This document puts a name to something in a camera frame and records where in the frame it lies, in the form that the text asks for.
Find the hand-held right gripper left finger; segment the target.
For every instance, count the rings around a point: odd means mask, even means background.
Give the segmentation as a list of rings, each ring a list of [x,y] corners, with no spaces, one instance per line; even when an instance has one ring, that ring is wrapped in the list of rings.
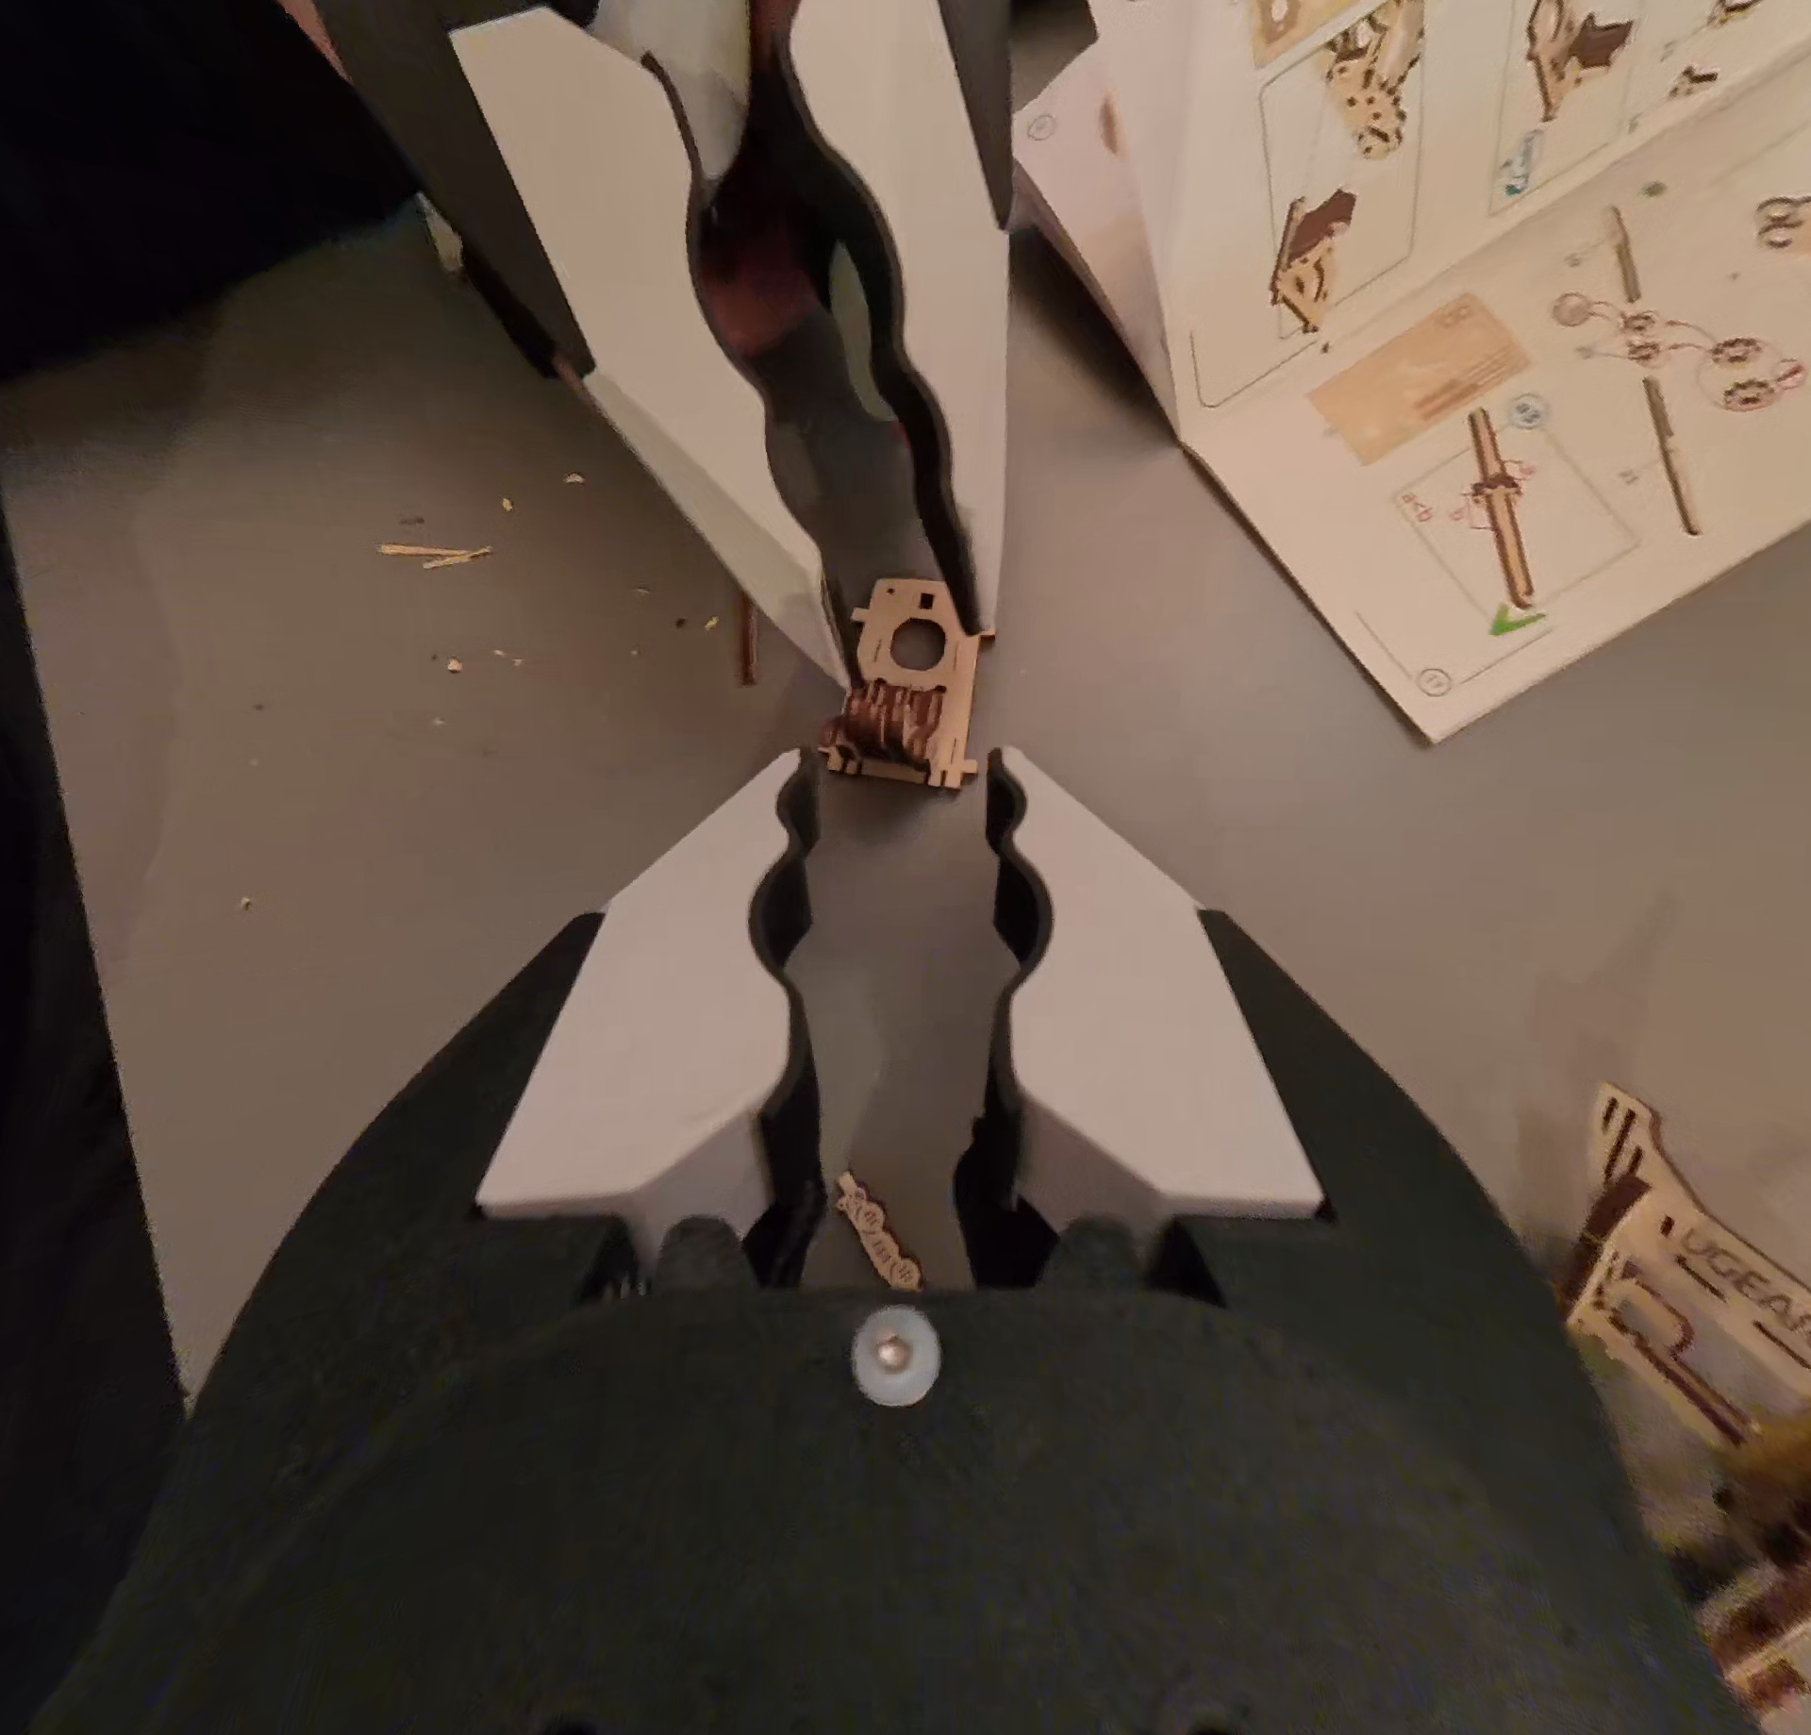
[[[825,1172],[786,963],[816,835],[788,750],[608,899],[479,1186],[486,1218],[617,1220],[645,1270],[712,1218],[759,1279],[801,1277]]]

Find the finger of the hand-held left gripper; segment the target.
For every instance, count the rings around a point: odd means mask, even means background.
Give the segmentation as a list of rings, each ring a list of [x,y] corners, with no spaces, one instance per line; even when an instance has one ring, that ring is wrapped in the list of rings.
[[[768,455],[772,412],[702,297],[704,178],[667,71],[543,6],[449,41],[593,361],[584,393],[759,612],[848,686],[820,548]]]
[[[1005,559],[1010,0],[798,0],[796,171],[848,385],[893,432],[964,632]]]

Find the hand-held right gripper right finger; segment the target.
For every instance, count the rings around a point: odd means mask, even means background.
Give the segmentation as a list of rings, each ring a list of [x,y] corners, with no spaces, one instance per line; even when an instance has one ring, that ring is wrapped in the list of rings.
[[[1190,891],[1022,750],[988,757],[984,838],[1012,972],[957,1162],[973,1282],[1030,1286],[1080,1224],[1143,1260],[1188,1218],[1315,1218],[1323,1182]]]

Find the small wooden gear assembly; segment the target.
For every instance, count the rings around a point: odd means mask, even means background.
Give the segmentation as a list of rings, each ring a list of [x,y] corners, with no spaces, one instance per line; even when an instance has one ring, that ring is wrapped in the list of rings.
[[[988,635],[964,633],[947,587],[931,579],[878,580],[850,618],[857,681],[820,734],[827,771],[962,791],[981,771],[966,743]],[[923,665],[898,653],[900,638],[916,628],[938,638],[935,660]]]

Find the pale wooden model stand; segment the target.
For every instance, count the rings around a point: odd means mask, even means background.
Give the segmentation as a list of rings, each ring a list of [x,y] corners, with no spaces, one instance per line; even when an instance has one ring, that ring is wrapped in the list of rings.
[[[1587,1145],[1596,1195],[1556,1290],[1572,1338],[1727,1453],[1804,1416],[1807,1282],[1715,1218],[1634,1093],[1598,1086]]]

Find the small engraved wooden part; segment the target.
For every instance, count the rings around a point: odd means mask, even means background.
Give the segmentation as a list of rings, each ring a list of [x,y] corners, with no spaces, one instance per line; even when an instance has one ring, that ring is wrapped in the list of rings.
[[[832,1212],[848,1225],[879,1284],[893,1295],[923,1292],[923,1270],[904,1248],[885,1206],[848,1168],[832,1183]]]

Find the paper instruction booklet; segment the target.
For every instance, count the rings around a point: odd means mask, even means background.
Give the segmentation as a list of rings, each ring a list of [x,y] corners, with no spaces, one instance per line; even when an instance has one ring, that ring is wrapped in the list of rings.
[[[1026,207],[1431,743],[1807,523],[1809,0],[1088,0]]]

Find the person's dark clothing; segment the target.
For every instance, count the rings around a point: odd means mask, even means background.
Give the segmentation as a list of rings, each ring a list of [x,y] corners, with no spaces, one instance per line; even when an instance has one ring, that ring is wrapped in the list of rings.
[[[412,191],[274,0],[2,0],[5,382]],[[181,1397],[13,537],[2,576],[2,1723],[136,1548]]]

